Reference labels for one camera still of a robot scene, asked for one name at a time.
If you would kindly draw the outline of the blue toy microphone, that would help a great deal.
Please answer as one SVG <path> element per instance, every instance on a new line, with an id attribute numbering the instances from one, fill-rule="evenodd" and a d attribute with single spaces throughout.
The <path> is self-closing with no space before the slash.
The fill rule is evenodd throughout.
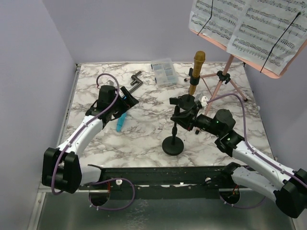
<path id="1" fill-rule="evenodd" d="M 117 132 L 120 132 L 122 130 L 126 116 L 127 116 L 127 113 L 123 113 L 121 117 L 117 120 L 117 127 L 116 127 Z"/>

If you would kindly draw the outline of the black mic clip stand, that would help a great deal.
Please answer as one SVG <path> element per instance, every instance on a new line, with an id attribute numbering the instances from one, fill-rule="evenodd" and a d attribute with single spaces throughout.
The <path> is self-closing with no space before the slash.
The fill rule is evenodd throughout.
<path id="1" fill-rule="evenodd" d="M 196 91 L 196 87 L 199 84 L 200 81 L 200 76 L 195 78 L 193 77 L 193 68 L 189 69 L 189 76 L 190 76 L 190 86 L 194 87 L 194 92 Z M 179 96 L 179 107 L 182 108 L 183 110 L 188 110 L 194 105 L 194 100 L 195 97 L 193 96 L 194 92 L 190 94 L 184 94 Z"/>

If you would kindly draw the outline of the black round-base mic stand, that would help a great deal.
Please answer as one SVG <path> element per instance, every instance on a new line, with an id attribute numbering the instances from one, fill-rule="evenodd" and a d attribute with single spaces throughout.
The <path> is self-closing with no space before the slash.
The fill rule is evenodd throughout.
<path id="1" fill-rule="evenodd" d="M 179 114 L 180 107 L 179 107 L 179 101 L 178 98 L 171 97 L 169 98 L 170 104 L 175 105 L 174 115 Z M 162 143 L 162 149 L 163 151 L 170 155 L 170 156 L 177 156 L 182 153 L 184 150 L 184 143 L 183 141 L 177 137 L 177 123 L 174 122 L 173 128 L 172 128 L 172 136 L 168 136 L 164 139 Z"/>

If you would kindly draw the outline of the gold toy microphone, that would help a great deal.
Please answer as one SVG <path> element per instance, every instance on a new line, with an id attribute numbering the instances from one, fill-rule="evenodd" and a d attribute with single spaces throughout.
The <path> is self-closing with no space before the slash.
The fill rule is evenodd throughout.
<path id="1" fill-rule="evenodd" d="M 197 51 L 194 56 L 194 67 L 192 75 L 190 76 L 189 95 L 193 95 L 196 91 L 196 87 L 199 84 L 201 68 L 205 62 L 205 52 Z"/>

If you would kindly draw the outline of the sheet music page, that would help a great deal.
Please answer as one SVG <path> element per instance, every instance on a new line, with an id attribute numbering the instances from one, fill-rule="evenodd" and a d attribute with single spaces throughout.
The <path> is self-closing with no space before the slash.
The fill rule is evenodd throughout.
<path id="1" fill-rule="evenodd" d="M 227 46 L 248 0 L 194 0 L 189 29 Z"/>
<path id="2" fill-rule="evenodd" d="M 280 77 L 307 41 L 305 0 L 249 0 L 227 52 Z"/>

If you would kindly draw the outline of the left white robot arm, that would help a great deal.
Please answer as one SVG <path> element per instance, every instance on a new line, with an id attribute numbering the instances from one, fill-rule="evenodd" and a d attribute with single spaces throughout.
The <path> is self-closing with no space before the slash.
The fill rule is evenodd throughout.
<path id="1" fill-rule="evenodd" d="M 139 101 L 125 87 L 120 90 L 123 96 L 118 95 L 118 89 L 114 86 L 103 85 L 98 99 L 86 111 L 82 123 L 73 134 L 55 149 L 45 151 L 43 185 L 73 194 L 81 185 L 99 181 L 100 167 L 81 163 L 79 157 L 108 122 L 120 118 L 138 104 Z"/>

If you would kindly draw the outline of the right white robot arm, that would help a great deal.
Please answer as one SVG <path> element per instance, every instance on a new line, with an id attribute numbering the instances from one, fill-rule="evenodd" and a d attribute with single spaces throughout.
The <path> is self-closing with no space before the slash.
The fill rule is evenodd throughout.
<path id="1" fill-rule="evenodd" d="M 197 106 L 184 111 L 176 106 L 171 120 L 188 131 L 197 127 L 217 136 L 215 144 L 221 152 L 254 169 L 250 172 L 237 166 L 230 173 L 232 181 L 271 199 L 287 216 L 298 218 L 307 208 L 307 172 L 289 168 L 258 152 L 233 130 L 236 122 L 229 110 L 218 110 L 214 118 L 198 111 Z"/>

